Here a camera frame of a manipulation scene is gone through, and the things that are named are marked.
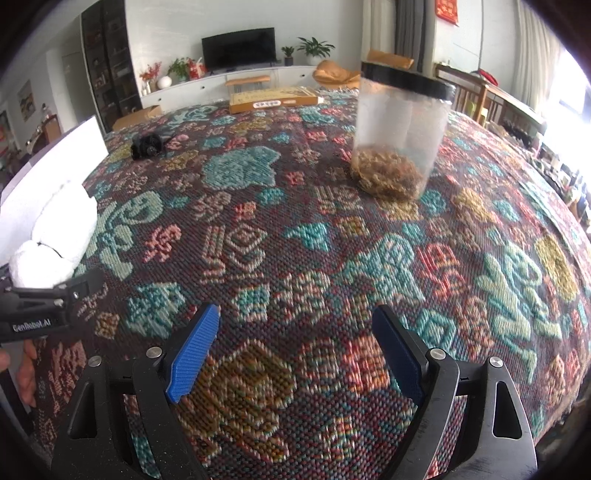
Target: television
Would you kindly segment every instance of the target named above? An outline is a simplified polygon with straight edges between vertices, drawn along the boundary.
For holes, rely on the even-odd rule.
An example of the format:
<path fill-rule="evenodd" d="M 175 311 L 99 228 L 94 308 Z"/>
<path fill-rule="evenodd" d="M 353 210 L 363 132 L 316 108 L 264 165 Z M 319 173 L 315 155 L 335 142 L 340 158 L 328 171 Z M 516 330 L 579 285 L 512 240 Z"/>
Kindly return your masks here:
<path fill-rule="evenodd" d="M 208 70 L 231 69 L 255 63 L 274 63 L 275 28 L 255 28 L 201 39 Z"/>

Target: human hand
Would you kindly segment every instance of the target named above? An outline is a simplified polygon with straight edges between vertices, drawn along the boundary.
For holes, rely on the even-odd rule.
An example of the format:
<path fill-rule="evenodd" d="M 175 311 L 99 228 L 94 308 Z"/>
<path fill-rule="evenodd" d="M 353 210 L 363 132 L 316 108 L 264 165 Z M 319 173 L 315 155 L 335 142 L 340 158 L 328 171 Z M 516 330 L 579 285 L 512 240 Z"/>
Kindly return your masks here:
<path fill-rule="evenodd" d="M 36 407 L 35 390 L 37 382 L 35 380 L 35 366 L 33 360 L 37 359 L 37 349 L 31 340 L 25 340 L 22 343 L 22 361 L 17 372 L 18 392 L 21 400 L 30 407 Z"/>
<path fill-rule="evenodd" d="M 10 367 L 10 355 L 3 348 L 0 348 L 0 372 L 4 372 Z"/>

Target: cardboard box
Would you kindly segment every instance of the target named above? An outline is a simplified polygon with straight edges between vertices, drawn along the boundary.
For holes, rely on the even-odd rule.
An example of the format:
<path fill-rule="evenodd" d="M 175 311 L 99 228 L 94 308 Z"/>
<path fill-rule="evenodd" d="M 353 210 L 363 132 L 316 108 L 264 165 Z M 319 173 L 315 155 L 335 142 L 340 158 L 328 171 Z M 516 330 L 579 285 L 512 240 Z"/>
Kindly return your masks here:
<path fill-rule="evenodd" d="M 305 87 L 282 87 L 250 92 L 233 93 L 230 96 L 230 113 L 272 108 L 274 106 L 318 105 L 324 99 L 314 90 Z"/>
<path fill-rule="evenodd" d="M 144 124 L 153 118 L 162 116 L 162 109 L 160 105 L 149 106 L 143 110 L 130 113 L 129 115 L 122 116 L 113 124 L 113 131 L 121 130 L 122 128 L 132 127 L 138 124 Z"/>

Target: white cabinet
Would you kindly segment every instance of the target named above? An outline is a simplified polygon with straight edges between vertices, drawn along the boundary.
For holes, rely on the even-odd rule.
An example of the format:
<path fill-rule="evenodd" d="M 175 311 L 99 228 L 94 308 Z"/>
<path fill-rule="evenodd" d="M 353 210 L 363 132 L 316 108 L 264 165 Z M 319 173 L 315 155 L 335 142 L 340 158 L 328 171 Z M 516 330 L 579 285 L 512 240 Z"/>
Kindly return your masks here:
<path fill-rule="evenodd" d="M 219 100 L 229 100 L 230 95 L 225 83 L 245 77 L 268 75 L 271 77 L 270 88 L 275 87 L 318 87 L 312 78 L 315 67 L 276 67 L 271 69 L 241 70 L 232 73 L 213 75 L 199 80 L 173 85 L 164 90 L 158 90 L 142 97 L 142 106 L 148 108 L 160 105 L 164 113 L 173 112 L 192 105 L 204 105 Z"/>
<path fill-rule="evenodd" d="M 280 86 L 318 87 L 312 78 L 315 67 L 285 67 L 277 69 L 277 83 Z"/>

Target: curtain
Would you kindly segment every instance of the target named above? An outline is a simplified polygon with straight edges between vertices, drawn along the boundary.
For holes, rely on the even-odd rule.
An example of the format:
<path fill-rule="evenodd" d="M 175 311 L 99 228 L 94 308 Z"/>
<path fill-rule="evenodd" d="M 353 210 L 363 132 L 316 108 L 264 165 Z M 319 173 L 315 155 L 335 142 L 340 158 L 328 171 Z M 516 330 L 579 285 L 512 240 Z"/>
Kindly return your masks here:
<path fill-rule="evenodd" d="M 396 2 L 396 35 L 394 53 L 414 59 L 411 70 L 423 71 L 425 52 L 426 0 Z"/>
<path fill-rule="evenodd" d="M 517 63 L 512 94 L 540 113 L 550 95 L 562 45 L 522 0 L 517 3 Z"/>
<path fill-rule="evenodd" d="M 394 53 L 396 31 L 395 0 L 363 0 L 363 30 L 361 58 L 367 58 L 370 48 Z"/>

